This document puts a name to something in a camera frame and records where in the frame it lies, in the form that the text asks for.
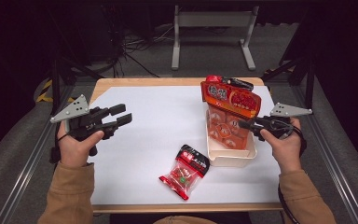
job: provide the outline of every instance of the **white paper sheet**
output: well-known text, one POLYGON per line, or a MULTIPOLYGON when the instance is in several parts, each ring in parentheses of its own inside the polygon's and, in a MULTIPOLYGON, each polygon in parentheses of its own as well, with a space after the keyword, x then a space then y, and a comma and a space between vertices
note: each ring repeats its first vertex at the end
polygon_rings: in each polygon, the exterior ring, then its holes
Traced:
MULTIPOLYGON (((255 86, 262 98, 259 117, 273 108, 267 87, 255 86)), ((277 203, 279 167, 266 142, 255 139, 256 158, 247 166, 213 167, 187 202, 158 177, 174 165, 180 147, 188 144, 207 156, 205 111, 200 86, 114 87, 90 106, 125 104, 132 122, 101 141, 95 163, 92 204, 277 203)))

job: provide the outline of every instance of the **red and black package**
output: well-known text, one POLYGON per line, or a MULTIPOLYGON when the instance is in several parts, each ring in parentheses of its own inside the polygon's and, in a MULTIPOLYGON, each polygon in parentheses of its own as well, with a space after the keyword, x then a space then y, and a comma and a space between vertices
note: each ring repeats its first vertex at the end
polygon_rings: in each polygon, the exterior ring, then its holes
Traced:
POLYGON ((184 200, 188 200, 195 184, 206 175, 209 166, 208 158, 196 149, 183 145, 171 171, 167 175, 160 176, 159 179, 184 200))

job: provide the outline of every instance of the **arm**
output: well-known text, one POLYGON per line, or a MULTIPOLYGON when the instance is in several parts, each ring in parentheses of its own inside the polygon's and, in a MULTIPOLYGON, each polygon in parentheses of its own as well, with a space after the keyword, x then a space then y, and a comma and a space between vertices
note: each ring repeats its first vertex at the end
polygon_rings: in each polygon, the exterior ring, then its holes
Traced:
MULTIPOLYGON (((64 125, 57 133, 65 135, 64 125)), ((67 135, 60 142, 62 159, 48 190, 48 205, 38 223, 92 223, 90 198, 94 191, 94 165, 88 164, 90 149, 103 138, 99 131, 78 142, 67 135)))
MULTIPOLYGON (((291 119, 298 129, 298 119, 291 119)), ((325 204, 319 191, 304 172, 300 162, 300 137, 292 133, 280 140, 267 130, 260 132, 272 146, 272 155, 281 168, 280 188, 289 210, 296 220, 301 223, 336 223, 333 213, 325 204)), ((284 223, 292 223, 284 214, 284 223)))

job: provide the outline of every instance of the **silver bracket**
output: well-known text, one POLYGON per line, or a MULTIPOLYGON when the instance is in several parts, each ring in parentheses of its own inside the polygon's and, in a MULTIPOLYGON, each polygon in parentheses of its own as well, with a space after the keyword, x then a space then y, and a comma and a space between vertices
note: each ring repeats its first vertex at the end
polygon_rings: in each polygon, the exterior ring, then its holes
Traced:
POLYGON ((65 119, 73 119, 86 115, 89 112, 89 104, 87 104, 86 97, 82 94, 55 117, 52 117, 50 122, 57 123, 65 119))
POLYGON ((288 118, 312 114, 312 109, 304 109, 292 105, 284 105, 281 103, 277 103, 271 110, 271 112, 269 112, 269 114, 271 116, 288 118))

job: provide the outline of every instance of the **brown jacket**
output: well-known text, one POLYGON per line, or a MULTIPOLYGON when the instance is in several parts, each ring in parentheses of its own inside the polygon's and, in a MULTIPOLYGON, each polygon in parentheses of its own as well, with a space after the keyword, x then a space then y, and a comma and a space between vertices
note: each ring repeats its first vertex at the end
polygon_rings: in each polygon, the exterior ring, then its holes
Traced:
MULTIPOLYGON (((304 171, 280 175, 281 191, 301 224, 336 223, 329 207, 304 171)), ((38 223, 92 223, 90 197, 94 191, 94 165, 71 169, 58 164, 48 191, 48 205, 38 223)), ((156 224, 213 224, 196 217, 166 217, 156 224)), ((284 223, 291 223, 285 217, 284 223)))

